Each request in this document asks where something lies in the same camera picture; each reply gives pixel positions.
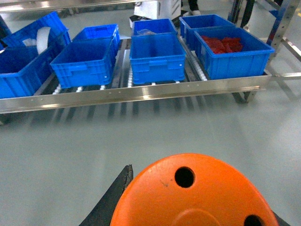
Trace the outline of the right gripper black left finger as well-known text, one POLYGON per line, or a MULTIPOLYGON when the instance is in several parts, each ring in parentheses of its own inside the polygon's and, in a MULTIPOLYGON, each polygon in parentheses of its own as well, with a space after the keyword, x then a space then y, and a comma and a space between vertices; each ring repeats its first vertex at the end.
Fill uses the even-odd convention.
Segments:
POLYGON ((126 165, 80 226, 109 226, 122 194, 133 180, 133 167, 126 165))

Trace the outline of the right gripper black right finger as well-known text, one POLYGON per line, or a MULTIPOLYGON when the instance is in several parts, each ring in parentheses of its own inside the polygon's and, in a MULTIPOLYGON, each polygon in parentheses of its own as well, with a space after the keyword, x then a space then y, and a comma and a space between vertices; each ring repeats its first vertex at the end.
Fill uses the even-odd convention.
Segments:
POLYGON ((285 222, 282 218, 280 218, 279 216, 276 216, 276 220, 279 224, 279 226, 290 226, 287 222, 285 222))

